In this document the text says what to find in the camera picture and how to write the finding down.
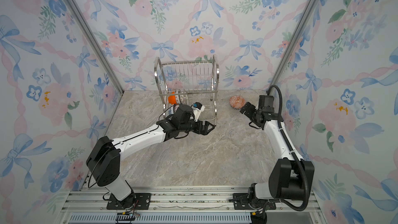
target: marble countertop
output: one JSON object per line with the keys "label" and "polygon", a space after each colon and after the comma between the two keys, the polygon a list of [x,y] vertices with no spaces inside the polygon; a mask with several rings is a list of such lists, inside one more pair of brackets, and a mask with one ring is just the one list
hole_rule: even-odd
{"label": "marble countertop", "polygon": [[[241,95],[256,105],[262,90],[221,90],[217,126],[206,136],[190,133],[152,145],[121,163],[121,174],[132,186],[242,185],[268,181],[274,152],[262,130],[229,105]],[[107,131],[109,138],[126,136],[153,125],[163,112],[157,91],[126,91]]]}

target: metal dish rack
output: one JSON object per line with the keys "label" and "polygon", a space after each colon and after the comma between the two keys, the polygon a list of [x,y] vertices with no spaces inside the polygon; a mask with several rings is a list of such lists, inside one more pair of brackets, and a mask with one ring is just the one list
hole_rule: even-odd
{"label": "metal dish rack", "polygon": [[189,105],[200,102],[205,106],[199,120],[209,121],[216,125],[220,70],[215,55],[207,61],[200,62],[162,63],[157,57],[154,74],[163,110],[171,107],[168,101],[169,96],[186,95]]}

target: floral wallpaper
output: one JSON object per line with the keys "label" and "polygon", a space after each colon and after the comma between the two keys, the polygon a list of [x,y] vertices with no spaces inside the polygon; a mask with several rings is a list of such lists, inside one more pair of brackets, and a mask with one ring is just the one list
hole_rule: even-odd
{"label": "floral wallpaper", "polygon": [[120,94],[63,0],[0,5],[0,222],[52,223]]}
{"label": "floral wallpaper", "polygon": [[398,223],[397,4],[320,0],[278,83],[329,224]]}
{"label": "floral wallpaper", "polygon": [[[307,0],[76,0],[125,90],[157,90],[154,61],[215,54],[220,89],[261,89]],[[296,66],[308,50],[297,49]],[[184,74],[176,81],[183,82]]]}

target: white slotted duct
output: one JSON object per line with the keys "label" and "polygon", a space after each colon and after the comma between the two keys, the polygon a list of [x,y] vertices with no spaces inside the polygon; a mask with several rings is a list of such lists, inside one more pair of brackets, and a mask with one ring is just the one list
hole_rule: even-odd
{"label": "white slotted duct", "polygon": [[[127,215],[117,213],[72,213],[68,223],[96,224],[96,223],[130,223]],[[250,213],[142,213],[132,223],[251,223]]]}

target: black mounting plate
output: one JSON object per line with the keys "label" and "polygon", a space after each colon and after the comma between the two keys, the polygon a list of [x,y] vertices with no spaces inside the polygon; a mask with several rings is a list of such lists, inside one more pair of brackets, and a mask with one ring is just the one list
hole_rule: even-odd
{"label": "black mounting plate", "polygon": [[[150,204],[151,193],[135,193],[136,199],[138,200],[135,210],[148,210]],[[121,205],[117,204],[116,197],[111,194],[106,206],[108,210],[125,210]]]}
{"label": "black mounting plate", "polygon": [[[232,195],[233,198],[241,197],[241,196],[247,196],[247,193],[234,193]],[[263,200],[263,199],[253,199],[251,201],[251,206],[254,207],[263,207],[264,204],[266,206],[269,206],[270,210],[275,210],[276,209],[276,204],[275,202],[269,202],[268,200]],[[242,197],[240,201],[234,202],[234,209],[235,210],[253,210],[250,205],[249,205],[249,199],[247,197]]]}

